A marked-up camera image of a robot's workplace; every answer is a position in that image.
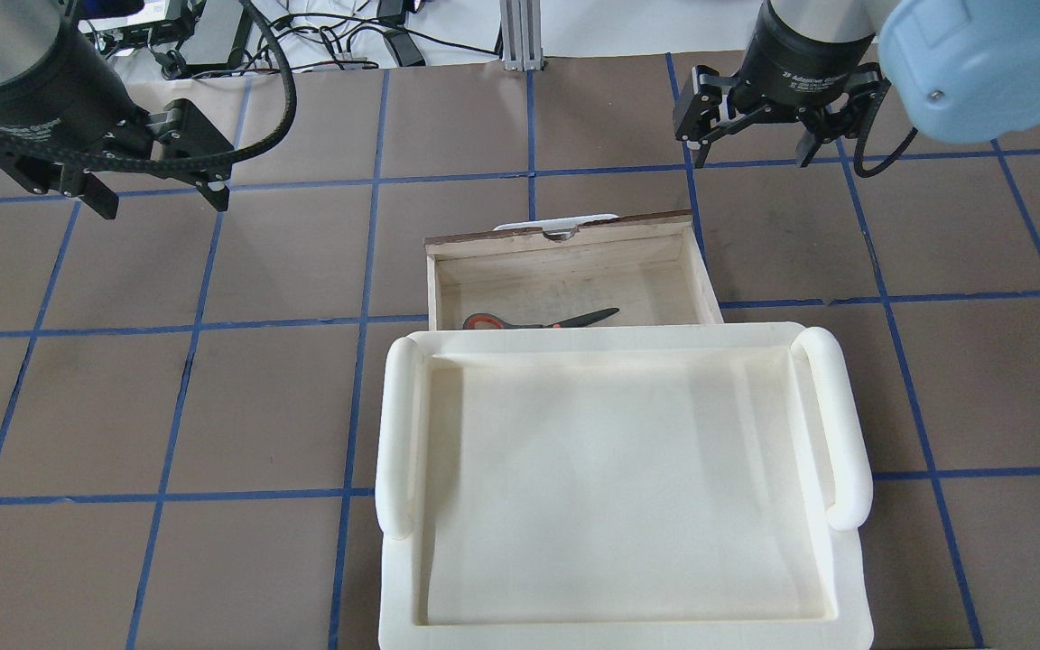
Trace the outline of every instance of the white plastic tray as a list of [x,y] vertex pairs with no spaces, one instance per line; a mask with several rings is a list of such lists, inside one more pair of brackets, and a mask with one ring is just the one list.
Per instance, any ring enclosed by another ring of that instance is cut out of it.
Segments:
[[416,333],[381,426],[384,650],[870,646],[825,330]]

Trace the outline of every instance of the open drawer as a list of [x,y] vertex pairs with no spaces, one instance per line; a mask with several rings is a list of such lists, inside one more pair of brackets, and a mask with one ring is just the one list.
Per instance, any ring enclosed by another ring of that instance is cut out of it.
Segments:
[[387,362],[384,650],[866,650],[873,480],[792,322],[420,332]]
[[600,326],[723,322],[687,211],[548,223],[425,241],[428,329],[469,314],[548,324],[616,307]]

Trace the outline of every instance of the scissors blade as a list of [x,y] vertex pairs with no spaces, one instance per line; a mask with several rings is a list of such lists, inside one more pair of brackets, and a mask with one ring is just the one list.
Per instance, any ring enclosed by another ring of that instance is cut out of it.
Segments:
[[580,314],[580,316],[565,318],[565,320],[561,320],[560,322],[552,322],[552,324],[549,324],[549,328],[587,328],[588,326],[593,324],[593,322],[601,321],[618,311],[620,311],[620,308],[616,307],[599,309]]

